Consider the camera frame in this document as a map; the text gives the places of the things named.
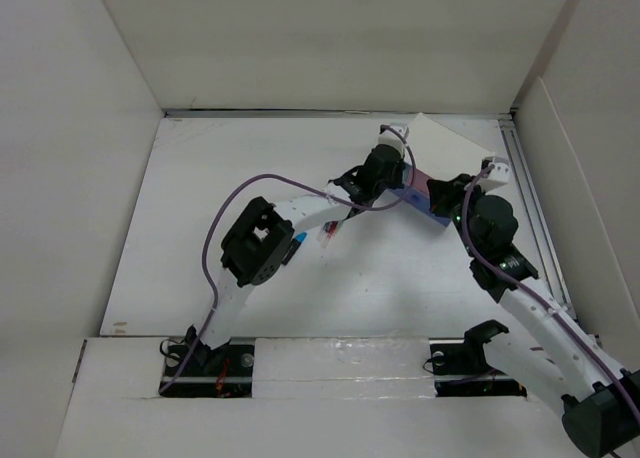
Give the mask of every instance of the white work surface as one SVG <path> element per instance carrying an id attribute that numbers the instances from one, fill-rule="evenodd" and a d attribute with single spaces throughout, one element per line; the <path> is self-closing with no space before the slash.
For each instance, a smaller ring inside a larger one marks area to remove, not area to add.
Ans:
<path id="1" fill-rule="evenodd" d="M 158 397 L 159 342 L 89 340 L 56 458 L 582 456 L 534 397 L 434 398 L 424 339 L 258 340 L 228 400 Z"/>
<path id="2" fill-rule="evenodd" d="M 2 458 L 53 456 L 83 341 L 0 335 Z"/>
<path id="3" fill-rule="evenodd" d="M 363 163 L 381 123 L 412 118 L 165 118 L 101 334 L 182 336 L 192 323 L 199 325 L 211 293 L 200 268 L 202 242 L 236 186 L 273 172 L 322 188 L 328 179 Z M 506 156 L 495 119 L 433 118 Z M 520 222 L 516 245 L 541 270 L 515 180 L 496 193 L 515 209 Z M 215 233 L 209 253 L 214 278 L 220 241 L 251 198 L 262 195 L 275 202 L 300 194 L 274 181 L 245 190 Z M 378 203 L 389 199 L 385 195 Z M 461 336 L 490 318 L 522 329 L 475 283 L 454 227 L 444 228 L 409 205 L 346 222 L 326 248 L 316 237 L 310 232 L 291 263 L 254 291 L 234 336 Z"/>

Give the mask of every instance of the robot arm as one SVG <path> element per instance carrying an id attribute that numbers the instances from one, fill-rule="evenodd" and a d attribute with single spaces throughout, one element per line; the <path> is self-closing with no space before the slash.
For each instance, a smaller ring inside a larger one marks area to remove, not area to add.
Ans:
<path id="1" fill-rule="evenodd" d="M 518 222 L 511 205 L 477 186 L 492 166 L 483 163 L 475 178 L 430 180 L 432 211 L 452 218 L 473 258 L 470 269 L 478 285 L 524 325 L 553 365 L 531 350 L 518 350 L 507 327 L 491 320 L 467 331 L 462 344 L 441 351 L 434 372 L 447 374 L 447 368 L 461 366 L 476 372 L 499 369 L 561 416 L 569 438 L 585 455 L 604 456 L 640 435 L 640 371 L 632 374 L 606 354 L 512 244 Z"/>
<path id="2" fill-rule="evenodd" d="M 403 148 L 395 138 L 399 134 L 406 136 L 406 129 L 388 133 L 388 127 L 382 127 L 380 144 L 365 163 L 331 181 L 325 188 L 327 196 L 302 196 L 276 204 L 258 197 L 247 205 L 222 241 L 216 313 L 208 327 L 203 325 L 206 329 L 201 331 L 200 342 L 193 327 L 185 337 L 197 366 L 206 370 L 207 362 L 215 359 L 218 350 L 229 342 L 247 298 L 256 286 L 275 274 L 297 234 L 327 222 L 353 218 L 370 207 L 384 190 L 403 186 Z M 587 456 L 603 456 L 640 435 L 639 422 L 628 406 L 633 400 L 637 413 L 640 371 L 627 372 L 600 349 L 553 299 L 538 280 L 535 268 L 512 244 L 518 223 L 511 205 L 498 196 L 485 194 L 485 190 L 506 181 L 508 168 L 497 161 L 480 186 L 469 175 L 450 182 L 430 180 L 431 211 L 450 217 L 465 243 L 462 221 L 468 220 L 471 243 L 483 258 L 478 259 L 467 246 L 474 258 L 470 269 L 478 285 L 525 326 L 553 364 L 539 353 L 518 349 L 510 340 L 507 327 L 491 320 L 468 330 L 463 343 L 450 345 L 446 353 L 441 353 L 434 362 L 434 372 L 446 375 L 458 374 L 455 370 L 459 369 L 471 373 L 499 369 L 561 416 L 565 430 L 581 451 Z M 470 212 L 463 218 L 469 187 Z M 508 275 L 509 280 L 500 274 Z M 520 285 L 537 293 L 544 306 Z M 621 395 L 621 387 L 631 396 L 629 400 Z"/>
<path id="3" fill-rule="evenodd" d="M 222 240 L 218 305 L 200 338 L 203 345 L 216 350 L 229 342 L 247 298 L 276 273 L 295 236 L 353 218 L 386 189 L 403 187 L 404 145 L 397 136 L 407 134 L 403 125 L 382 126 L 379 144 L 364 164 L 330 181 L 324 189 L 327 196 L 307 195 L 276 204 L 258 197 L 249 202 Z"/>

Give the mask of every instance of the white floor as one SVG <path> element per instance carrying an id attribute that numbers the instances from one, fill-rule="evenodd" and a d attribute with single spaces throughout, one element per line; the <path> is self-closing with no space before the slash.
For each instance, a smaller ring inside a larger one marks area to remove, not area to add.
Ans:
<path id="1" fill-rule="evenodd" d="M 381 123 L 412 118 L 164 119 L 102 335 L 183 335 L 189 325 L 199 323 L 208 306 L 201 247 L 211 219 L 231 190 L 264 172 L 321 188 L 329 178 L 363 162 Z M 495 119 L 447 115 L 435 119 L 506 155 Z M 516 244 L 540 269 L 516 184 L 497 193 L 513 204 L 520 221 Z M 244 192 L 214 236 L 209 253 L 212 269 L 219 266 L 222 236 L 249 199 L 263 195 L 277 201 L 299 194 L 273 182 L 258 183 Z M 445 229 L 408 205 L 364 214 L 347 222 L 327 248 L 311 233 L 290 265 L 252 294 L 234 334 L 460 336 L 490 318 L 521 329 L 478 288 L 468 264 L 453 227 Z"/>

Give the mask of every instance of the white panel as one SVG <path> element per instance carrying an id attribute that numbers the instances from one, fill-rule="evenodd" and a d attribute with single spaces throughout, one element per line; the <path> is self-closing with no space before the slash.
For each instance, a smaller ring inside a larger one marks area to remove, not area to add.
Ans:
<path id="1" fill-rule="evenodd" d="M 480 163 L 495 153 L 420 114 L 409 123 L 409 144 L 420 170 L 436 180 L 453 180 L 460 174 L 475 174 Z"/>
<path id="2" fill-rule="evenodd" d="M 209 306 L 211 290 L 200 267 L 202 243 L 233 189 L 265 172 L 322 188 L 363 162 L 381 123 L 412 118 L 164 119 L 102 334 L 184 335 Z M 435 118 L 505 156 L 496 120 Z M 210 247 L 213 276 L 220 266 L 222 237 L 249 199 L 262 195 L 276 202 L 301 194 L 263 181 L 232 203 Z M 521 225 L 516 244 L 540 269 L 516 184 L 496 194 L 513 204 Z M 358 216 L 326 248 L 316 238 L 317 231 L 310 232 L 291 263 L 252 293 L 234 336 L 461 336 L 490 318 L 519 327 L 473 280 L 454 227 L 445 229 L 408 205 Z"/>
<path id="3" fill-rule="evenodd" d="M 89 342 L 57 458 L 582 456 L 551 411 L 516 397 L 159 398 L 157 348 L 151 338 Z M 315 359 L 297 356 L 299 369 Z M 386 358 L 395 363 L 381 353 L 378 369 Z"/>
<path id="4" fill-rule="evenodd" d="M 163 107 L 506 112 L 565 0 L 105 0 Z"/>
<path id="5" fill-rule="evenodd" d="M 100 0 L 0 0 L 0 336 L 95 333 L 159 119 Z"/>
<path id="6" fill-rule="evenodd" d="M 534 90 L 518 113 L 578 316 L 636 366 L 639 2 L 581 0 L 544 73 L 548 96 Z"/>
<path id="7" fill-rule="evenodd" d="M 544 75 L 636 311 L 640 310 L 638 3 L 582 0 Z"/>
<path id="8" fill-rule="evenodd" d="M 640 340 L 640 320 L 580 163 L 542 80 L 534 83 L 517 118 L 578 318 L 626 366 L 640 366 L 635 346 Z"/>
<path id="9" fill-rule="evenodd" d="M 50 458 L 67 411 L 82 338 L 2 340 L 0 455 Z"/>
<path id="10" fill-rule="evenodd" d="M 435 398 L 428 338 L 256 340 L 254 398 Z"/>

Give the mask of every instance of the black mounting clamp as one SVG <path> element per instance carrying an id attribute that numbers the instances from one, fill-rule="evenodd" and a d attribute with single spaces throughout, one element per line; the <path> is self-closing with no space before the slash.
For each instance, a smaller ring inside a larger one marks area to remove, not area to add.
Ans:
<path id="1" fill-rule="evenodd" d="M 427 181 L 431 212 L 436 216 L 451 218 L 461 238 L 462 220 L 467 219 L 469 236 L 480 254 L 512 278 L 518 281 L 529 277 L 538 278 L 535 267 L 513 245 L 518 220 L 507 200 L 496 195 L 486 195 L 480 186 L 476 186 L 469 200 L 468 216 L 462 216 L 465 189 L 472 179 L 470 175 L 462 174 L 451 181 Z M 469 268 L 480 288 L 487 291 L 496 302 L 500 301 L 505 290 L 515 289 L 475 258 Z"/>
<path id="2" fill-rule="evenodd" d="M 362 206 L 371 206 L 386 189 L 398 189 L 403 185 L 404 159 L 400 152 L 390 145 L 379 144 L 365 160 L 341 177 L 331 180 L 342 187 L 349 199 Z M 349 218 L 361 213 L 354 209 Z"/>
<path id="3" fill-rule="evenodd" d="M 265 233 L 260 238 L 257 232 Z M 222 266 L 238 279 L 238 286 L 260 285 L 282 263 L 293 239 L 293 224 L 261 196 L 249 202 L 222 240 Z"/>
<path id="4" fill-rule="evenodd" d="M 484 356 L 483 345 L 500 333 L 509 333 L 509 328 L 497 320 L 488 320 L 474 326 L 464 334 L 464 341 L 440 342 L 434 340 L 430 345 L 433 374 L 476 375 L 491 370 Z"/>

